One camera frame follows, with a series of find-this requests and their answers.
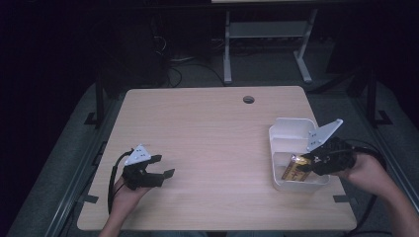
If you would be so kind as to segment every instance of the hand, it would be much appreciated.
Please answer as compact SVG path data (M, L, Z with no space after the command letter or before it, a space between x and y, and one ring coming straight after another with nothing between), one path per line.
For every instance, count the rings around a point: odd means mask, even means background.
M124 185L124 178L120 177L114 185L115 196L111 214L99 236L118 236L126 218L151 189L140 187L134 191L130 190Z
M356 159L353 168L333 175L344 178L358 188L379 197L391 192L392 189L396 189L394 181L375 157L365 153L357 153Z

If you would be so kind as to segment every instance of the gold object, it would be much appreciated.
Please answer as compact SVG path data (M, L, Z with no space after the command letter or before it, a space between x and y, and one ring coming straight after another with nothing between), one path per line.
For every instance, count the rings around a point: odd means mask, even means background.
M282 179L286 181L304 181L310 172L303 172L296 167L299 165L310 164L311 161L304 157L292 155L291 161L289 166L287 167L286 171L284 172Z

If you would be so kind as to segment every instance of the hole in table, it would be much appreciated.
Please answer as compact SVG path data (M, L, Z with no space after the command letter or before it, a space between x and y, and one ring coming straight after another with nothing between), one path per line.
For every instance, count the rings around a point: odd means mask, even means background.
M255 98L251 96L245 96L243 97L243 102L246 104L253 104L255 102Z

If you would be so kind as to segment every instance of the floor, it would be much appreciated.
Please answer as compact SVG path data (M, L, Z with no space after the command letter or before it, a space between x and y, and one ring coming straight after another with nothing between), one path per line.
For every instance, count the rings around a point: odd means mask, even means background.
M275 49L259 48L250 54L232 56L233 82L230 87L297 85L307 92L307 98L319 125L334 119L342 119L343 126L336 135L361 139L378 147L385 155L389 174L406 188L417 200L419 191L419 132L409 120L392 92L378 83L377 111L385 111L392 124L373 128L366 120L366 93L351 98L346 80L322 94L310 94L313 89L329 82L337 75L325 73L333 41L311 42L304 60L313 82L302 82L293 60L296 43L279 42ZM178 61L188 55L179 55ZM217 51L210 61L192 58L183 63L172 63L168 70L169 81L163 87L222 87L222 54ZM101 152L124 101L124 93L118 98L105 98L105 120L100 127L85 124L86 117L96 112L95 85L80 98L67 125L56 142L30 195L26 199L8 236L97 236L77 228L77 218L83 206ZM342 181L351 206L358 220L363 216L370 195ZM377 201L362 230L389 231L389 222ZM123 231L121 236L137 236L139 233ZM342 236L343 232L286 232L287 237Z

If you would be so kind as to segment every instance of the wooden table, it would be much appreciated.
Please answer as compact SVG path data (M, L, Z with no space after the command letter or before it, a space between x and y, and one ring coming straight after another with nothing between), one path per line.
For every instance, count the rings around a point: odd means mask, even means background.
M246 104L243 97L255 102ZM126 220L134 230L349 230L356 219L340 180L315 193L273 186L269 127L276 118L315 121L299 87L131 90L102 157L78 227L99 230L107 217L112 166L139 143L162 161L148 172L175 175L151 190ZM123 169L121 162L119 173Z

